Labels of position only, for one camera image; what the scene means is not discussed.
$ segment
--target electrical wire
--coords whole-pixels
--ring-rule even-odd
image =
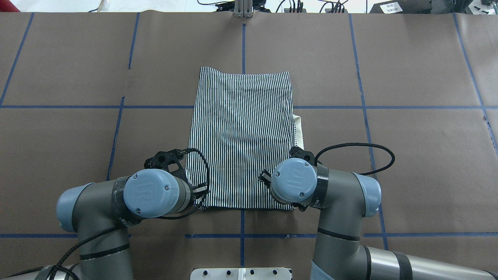
[[[14,276],[20,276],[20,275],[25,275],[25,274],[28,274],[28,273],[32,273],[32,272],[36,272],[36,271],[40,271],[42,270],[43,268],[45,267],[37,267],[37,268],[33,268],[33,269],[29,269],[29,270],[25,270],[25,271],[22,271],[22,272],[19,272],[19,273],[15,273],[15,274],[12,274],[10,276],[7,276],[7,278],[10,278],[10,277],[14,277]],[[71,270],[65,268],[65,267],[60,267],[58,269],[59,271],[62,271],[64,273],[66,273],[67,275],[69,275],[69,277],[71,277],[73,280],[80,280],[80,278]]]
[[[278,4],[278,7],[277,9],[275,10],[275,12],[278,12],[278,9],[280,9],[280,6],[282,6],[282,4],[285,2],[285,0],[282,0],[282,2],[280,2],[280,4]]]
[[[199,3],[201,5],[208,6],[208,5],[223,4],[223,3],[228,3],[228,2],[227,1],[221,1],[221,2],[215,2],[215,3],[201,3],[201,2],[199,2],[199,0],[197,0],[197,3]]]
[[[201,157],[202,161],[204,162],[204,165],[206,167],[206,194],[204,194],[202,196],[201,201],[199,203],[197,203],[197,205],[194,207],[194,209],[192,209],[190,212],[188,212],[186,214],[183,214],[181,216],[169,216],[169,217],[168,216],[159,216],[159,217],[156,217],[156,219],[161,219],[161,220],[178,220],[178,219],[182,219],[182,218],[185,218],[185,217],[191,215],[192,213],[194,213],[195,211],[197,211],[197,209],[199,209],[202,205],[204,205],[204,201],[206,200],[206,196],[209,193],[209,186],[210,186],[210,171],[209,171],[208,161],[206,160],[206,157],[204,157],[204,155],[198,149],[196,149],[196,148],[189,148],[188,150],[196,152]]]
[[[332,4],[332,8],[334,8],[334,2],[330,2],[330,1],[325,1],[325,3],[323,4],[322,8],[320,9],[320,11],[318,13],[321,13],[323,8],[325,7],[325,5],[327,5],[328,3],[331,3]]]
[[[379,169],[376,169],[374,171],[370,171],[370,172],[365,172],[365,173],[359,173],[360,175],[371,175],[371,174],[375,174],[375,173],[378,173],[378,172],[381,172],[381,171],[384,171],[386,169],[388,169],[389,167],[392,166],[392,164],[394,163],[394,153],[388,149],[387,147],[385,146],[382,146],[382,145],[379,145],[379,144],[371,144],[371,143],[357,143],[357,142],[354,142],[354,143],[343,143],[343,144],[338,144],[338,145],[333,145],[333,146],[330,146],[330,147],[327,147],[321,151],[318,152],[318,154],[316,154],[316,157],[315,157],[315,165],[317,164],[318,162],[318,158],[323,154],[325,153],[326,151],[329,151],[329,150],[332,150],[332,149],[337,149],[337,148],[343,148],[343,147],[348,147],[348,146],[364,146],[364,147],[374,147],[374,148],[379,148],[379,149],[383,149],[385,150],[387,153],[389,153],[389,155],[391,156],[391,161],[384,167],[382,168],[379,168]]]
[[[336,13],[337,10],[339,9],[340,4],[341,4],[341,2],[337,1],[336,5],[334,7],[332,7],[332,11],[330,11],[330,12]]]
[[[57,273],[57,271],[58,271],[58,270],[63,270],[63,269],[62,269],[62,263],[63,263],[64,261],[66,261],[66,259],[69,257],[69,255],[71,255],[71,254],[72,254],[72,253],[73,253],[76,249],[78,249],[79,247],[83,246],[84,244],[86,244],[86,243],[88,243],[88,242],[90,242],[90,241],[94,240],[95,238],[98,238],[98,237],[100,237],[100,236],[102,236],[102,235],[105,235],[105,234],[107,234],[107,233],[110,233],[110,232],[113,232],[113,231],[115,231],[115,230],[122,229],[122,228],[123,228],[123,227],[118,227],[118,226],[116,226],[116,227],[112,227],[112,228],[108,228],[108,229],[106,229],[106,230],[103,230],[103,231],[101,231],[101,232],[99,232],[99,233],[96,233],[96,234],[94,234],[94,235],[92,235],[92,236],[90,236],[90,237],[88,237],[88,238],[86,238],[86,239],[84,239],[84,240],[82,240],[82,241],[78,242],[78,244],[76,244],[76,245],[74,245],[73,247],[71,247],[71,249],[69,249],[69,250],[68,250],[68,251],[67,251],[67,252],[66,252],[66,253],[62,256],[62,258],[61,258],[61,259],[57,262],[57,264],[56,264],[56,265],[54,265],[54,266],[52,267],[52,269],[50,270],[50,272],[49,272],[49,274],[48,274],[48,275],[50,276],[50,278],[49,278],[49,279],[50,279],[50,280],[54,280],[54,279],[55,279],[55,274]]]
[[[28,274],[28,273],[31,273],[31,272],[40,271],[40,270],[42,270],[43,268],[44,268],[44,267],[37,267],[37,268],[33,268],[33,269],[28,269],[28,270],[21,271],[21,272],[18,272],[18,273],[12,274],[12,275],[10,275],[10,276],[7,276],[6,278],[10,278],[10,277],[14,277],[14,276],[19,276],[19,275],[24,275],[24,274]]]

